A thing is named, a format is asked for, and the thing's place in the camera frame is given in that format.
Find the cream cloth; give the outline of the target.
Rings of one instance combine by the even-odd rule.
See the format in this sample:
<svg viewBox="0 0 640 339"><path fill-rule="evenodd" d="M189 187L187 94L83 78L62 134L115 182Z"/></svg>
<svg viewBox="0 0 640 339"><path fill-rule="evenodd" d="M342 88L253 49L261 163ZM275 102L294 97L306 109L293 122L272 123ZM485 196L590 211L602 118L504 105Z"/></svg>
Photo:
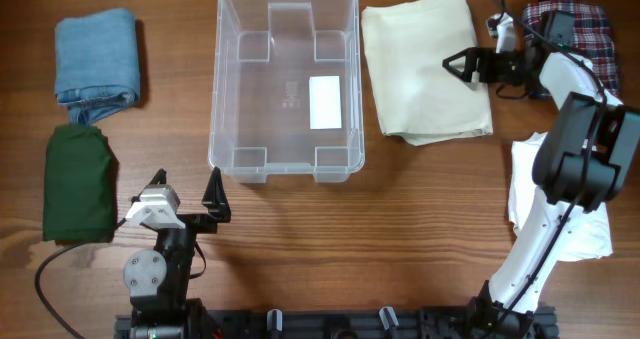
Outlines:
<svg viewBox="0 0 640 339"><path fill-rule="evenodd" d="M487 86L465 83L442 66L477 45L466 0L367 7L361 26L383 135L421 146L493 133Z"/></svg>

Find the white label in bin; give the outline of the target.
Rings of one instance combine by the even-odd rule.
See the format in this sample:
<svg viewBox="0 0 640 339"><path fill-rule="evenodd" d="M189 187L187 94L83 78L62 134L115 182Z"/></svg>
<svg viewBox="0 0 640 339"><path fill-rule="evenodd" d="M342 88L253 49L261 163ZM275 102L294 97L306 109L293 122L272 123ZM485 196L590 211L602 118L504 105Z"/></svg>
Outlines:
<svg viewBox="0 0 640 339"><path fill-rule="evenodd" d="M341 129L342 110L338 76L309 79L310 129Z"/></svg>

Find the plaid flannel shirt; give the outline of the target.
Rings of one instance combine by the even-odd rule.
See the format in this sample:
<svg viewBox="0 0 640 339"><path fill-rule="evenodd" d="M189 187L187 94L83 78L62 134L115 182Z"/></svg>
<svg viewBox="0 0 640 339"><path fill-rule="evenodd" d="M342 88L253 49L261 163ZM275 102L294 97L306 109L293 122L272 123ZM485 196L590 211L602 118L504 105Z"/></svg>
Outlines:
<svg viewBox="0 0 640 339"><path fill-rule="evenodd" d="M604 9L578 0L539 0L525 7L521 19L527 26L538 28L543 16L556 10L576 16L572 46L587 53L593 63L593 71L603 86L618 97L620 83L615 44Z"/></svg>

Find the folded white cloth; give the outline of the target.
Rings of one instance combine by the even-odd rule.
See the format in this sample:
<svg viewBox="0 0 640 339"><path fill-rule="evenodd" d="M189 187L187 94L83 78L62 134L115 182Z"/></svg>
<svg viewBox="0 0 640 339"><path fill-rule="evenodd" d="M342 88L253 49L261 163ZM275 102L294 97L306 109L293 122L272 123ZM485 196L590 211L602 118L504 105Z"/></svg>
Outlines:
<svg viewBox="0 0 640 339"><path fill-rule="evenodd" d="M511 146L512 176L507 203L509 221L516 235L524 226L531 211L536 185L532 180L535 156L546 137L546 133L534 132L525 141L514 141ZM606 204L584 216L584 223L575 230L576 237L570 239L559 255L563 262L600 259L613 253L609 217Z"/></svg>

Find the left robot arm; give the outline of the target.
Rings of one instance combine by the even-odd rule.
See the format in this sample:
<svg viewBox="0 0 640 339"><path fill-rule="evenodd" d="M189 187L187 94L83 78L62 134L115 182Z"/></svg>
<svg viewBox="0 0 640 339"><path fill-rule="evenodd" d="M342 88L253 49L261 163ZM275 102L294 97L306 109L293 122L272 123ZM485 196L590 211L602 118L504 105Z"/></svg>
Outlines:
<svg viewBox="0 0 640 339"><path fill-rule="evenodd" d="M157 234L150 250L133 254L123 279L129 289L132 313L115 323L116 338L221 338L222 329L200 299L187 297L189 281L201 273L191 271L195 255L202 255L197 236L214 234L231 220L222 175L214 168L201 204L204 213L180 214L180 199L160 169L139 195L131 199L127 222Z"/></svg>

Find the folded dark green cloth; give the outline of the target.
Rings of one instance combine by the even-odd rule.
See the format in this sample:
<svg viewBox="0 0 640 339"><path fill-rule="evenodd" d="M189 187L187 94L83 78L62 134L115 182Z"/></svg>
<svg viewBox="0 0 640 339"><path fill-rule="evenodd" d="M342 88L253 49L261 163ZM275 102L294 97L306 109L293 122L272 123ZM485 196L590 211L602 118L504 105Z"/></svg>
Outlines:
<svg viewBox="0 0 640 339"><path fill-rule="evenodd" d="M100 129L56 127L46 148L43 239L109 241L116 224L113 174L114 157Z"/></svg>

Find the clear plastic storage bin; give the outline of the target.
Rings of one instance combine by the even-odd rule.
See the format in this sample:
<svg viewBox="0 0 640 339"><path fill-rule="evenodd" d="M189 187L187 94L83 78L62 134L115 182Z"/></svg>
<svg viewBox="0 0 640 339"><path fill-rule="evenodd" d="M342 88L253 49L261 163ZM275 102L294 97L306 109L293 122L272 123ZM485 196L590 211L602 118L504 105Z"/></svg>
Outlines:
<svg viewBox="0 0 640 339"><path fill-rule="evenodd" d="M310 129L312 76L339 77L341 129ZM362 168L359 0L218 0L208 162L241 183Z"/></svg>

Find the folded blue denim jeans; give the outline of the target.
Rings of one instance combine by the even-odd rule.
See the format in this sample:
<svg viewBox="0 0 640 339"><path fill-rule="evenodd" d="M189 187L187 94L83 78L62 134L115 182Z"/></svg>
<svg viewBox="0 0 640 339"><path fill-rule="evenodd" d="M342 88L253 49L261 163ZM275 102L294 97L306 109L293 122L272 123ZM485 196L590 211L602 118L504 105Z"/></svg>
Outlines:
<svg viewBox="0 0 640 339"><path fill-rule="evenodd" d="M91 125L140 102L136 19L129 10L60 21L55 57L54 95L72 123Z"/></svg>

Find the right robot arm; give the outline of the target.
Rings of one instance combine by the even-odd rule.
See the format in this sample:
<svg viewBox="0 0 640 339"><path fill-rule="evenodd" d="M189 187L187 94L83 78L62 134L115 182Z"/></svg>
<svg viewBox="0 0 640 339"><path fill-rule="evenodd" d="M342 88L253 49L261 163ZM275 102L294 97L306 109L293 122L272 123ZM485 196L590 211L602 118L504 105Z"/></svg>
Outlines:
<svg viewBox="0 0 640 339"><path fill-rule="evenodd" d="M532 30L538 43L525 51L497 53L469 47L458 53L463 70L443 68L463 82L517 85L538 79L559 115L533 161L533 205L501 267L465 310L431 310L440 327L462 338L545 338L552 311L538 307L540 292L586 214L621 191L639 143L638 110L618 103L574 47L576 15L548 13Z"/></svg>

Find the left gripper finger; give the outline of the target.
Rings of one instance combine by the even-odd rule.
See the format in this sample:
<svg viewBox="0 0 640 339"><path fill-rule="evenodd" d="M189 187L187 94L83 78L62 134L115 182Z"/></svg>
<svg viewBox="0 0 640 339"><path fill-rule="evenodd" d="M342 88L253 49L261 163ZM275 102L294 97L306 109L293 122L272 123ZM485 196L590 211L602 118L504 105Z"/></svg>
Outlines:
<svg viewBox="0 0 640 339"><path fill-rule="evenodd" d="M150 185L165 185L166 182L167 182L167 172L163 168L160 168L155 173L155 175L152 177L152 179L148 183L148 186L150 186ZM130 198L130 201L131 202L138 202L140 195L141 195L141 193L139 193L138 195L132 196Z"/></svg>
<svg viewBox="0 0 640 339"><path fill-rule="evenodd" d="M201 204L207 209L207 214L217 222L231 221L231 208L224 191L222 173L218 167L211 172Z"/></svg>

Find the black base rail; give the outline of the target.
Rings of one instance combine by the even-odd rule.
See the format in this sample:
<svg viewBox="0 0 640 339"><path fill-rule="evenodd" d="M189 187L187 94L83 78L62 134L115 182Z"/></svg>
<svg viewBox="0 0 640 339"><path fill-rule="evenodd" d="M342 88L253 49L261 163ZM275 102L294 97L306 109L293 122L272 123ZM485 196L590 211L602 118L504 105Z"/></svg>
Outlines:
<svg viewBox="0 0 640 339"><path fill-rule="evenodd" d="M186 324L134 324L132 319L116 319L116 338L483 338L484 328L467 325L463 307L431 307L399 310L343 312L265 312L218 310L208 312L195 323L197 332Z"/></svg>

